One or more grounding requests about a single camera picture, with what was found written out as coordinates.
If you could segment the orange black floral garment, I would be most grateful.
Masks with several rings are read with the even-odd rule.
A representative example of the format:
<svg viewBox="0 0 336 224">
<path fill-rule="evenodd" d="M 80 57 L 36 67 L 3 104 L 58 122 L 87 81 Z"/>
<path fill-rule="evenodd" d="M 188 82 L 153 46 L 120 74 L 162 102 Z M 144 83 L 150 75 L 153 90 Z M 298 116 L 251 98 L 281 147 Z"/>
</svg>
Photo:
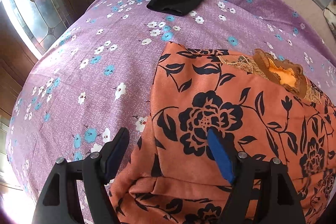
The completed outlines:
<svg viewBox="0 0 336 224">
<path fill-rule="evenodd" d="M 121 223 L 257 222 L 261 192 L 287 171 L 301 223 L 325 217 L 335 185 L 335 106 L 289 61 L 256 50 L 187 49 L 158 60 L 150 114 L 111 186 Z"/>
</svg>

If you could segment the purple floral bed sheet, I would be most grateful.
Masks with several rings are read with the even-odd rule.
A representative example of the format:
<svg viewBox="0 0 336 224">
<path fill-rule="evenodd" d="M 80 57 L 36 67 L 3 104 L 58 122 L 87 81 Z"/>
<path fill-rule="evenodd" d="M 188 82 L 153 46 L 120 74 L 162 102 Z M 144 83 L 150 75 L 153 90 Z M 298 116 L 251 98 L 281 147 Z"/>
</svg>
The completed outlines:
<svg viewBox="0 0 336 224">
<path fill-rule="evenodd" d="M 6 150 L 36 205 L 58 158 L 85 159 L 122 127 L 130 140 L 116 177 L 127 167 L 150 114 L 158 60 L 170 42 L 245 56 L 262 50 L 299 65 L 335 106 L 335 57 L 283 0 L 203 0 L 185 16 L 152 11 L 149 2 L 95 1 L 27 77 Z M 115 178 L 105 186 L 110 202 Z M 84 223 L 94 223 L 81 181 L 78 190 Z"/>
</svg>

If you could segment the cream floral blanket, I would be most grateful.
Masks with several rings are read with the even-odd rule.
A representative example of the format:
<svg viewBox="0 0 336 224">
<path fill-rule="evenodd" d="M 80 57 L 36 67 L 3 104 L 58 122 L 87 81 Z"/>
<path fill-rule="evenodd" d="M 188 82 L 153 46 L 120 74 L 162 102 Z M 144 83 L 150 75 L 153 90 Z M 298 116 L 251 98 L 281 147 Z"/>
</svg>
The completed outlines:
<svg viewBox="0 0 336 224">
<path fill-rule="evenodd" d="M 331 1 L 327 7 L 323 10 L 323 16 L 325 17 L 327 24 L 336 39 L 336 1 Z"/>
</svg>

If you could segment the stained glass window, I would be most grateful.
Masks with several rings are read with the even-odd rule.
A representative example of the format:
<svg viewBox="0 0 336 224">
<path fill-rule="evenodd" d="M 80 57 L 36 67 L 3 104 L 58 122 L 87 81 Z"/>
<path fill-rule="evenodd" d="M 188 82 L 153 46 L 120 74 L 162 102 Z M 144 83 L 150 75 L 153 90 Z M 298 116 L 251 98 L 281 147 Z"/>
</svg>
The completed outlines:
<svg viewBox="0 0 336 224">
<path fill-rule="evenodd" d="M 63 0 L 1 0 L 7 16 L 33 55 L 40 59 L 71 25 Z"/>
</svg>

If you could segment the dark wooden window frame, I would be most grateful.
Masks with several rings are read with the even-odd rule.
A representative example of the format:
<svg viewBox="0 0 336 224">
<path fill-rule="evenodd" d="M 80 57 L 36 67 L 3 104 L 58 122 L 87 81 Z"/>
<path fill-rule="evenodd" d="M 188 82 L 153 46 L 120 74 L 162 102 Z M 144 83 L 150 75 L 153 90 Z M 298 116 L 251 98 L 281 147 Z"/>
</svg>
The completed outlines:
<svg viewBox="0 0 336 224">
<path fill-rule="evenodd" d="M 63 0 L 71 25 L 94 0 Z M 26 79 L 38 59 L 12 25 L 1 1 L 1 117 L 10 119 Z"/>
</svg>

